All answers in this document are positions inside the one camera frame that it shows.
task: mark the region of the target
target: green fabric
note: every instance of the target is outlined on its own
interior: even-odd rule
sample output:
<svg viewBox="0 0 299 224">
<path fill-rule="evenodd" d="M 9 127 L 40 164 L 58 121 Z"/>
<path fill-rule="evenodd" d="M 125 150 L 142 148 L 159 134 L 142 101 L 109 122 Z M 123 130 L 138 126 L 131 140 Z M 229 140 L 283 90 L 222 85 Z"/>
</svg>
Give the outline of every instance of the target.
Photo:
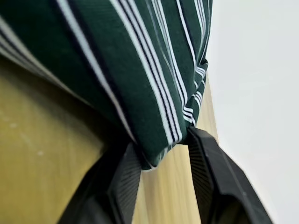
<svg viewBox="0 0 299 224">
<path fill-rule="evenodd" d="M 96 108 L 158 165 L 196 124 L 212 0 L 3 0 L 0 53 Z"/>
</svg>

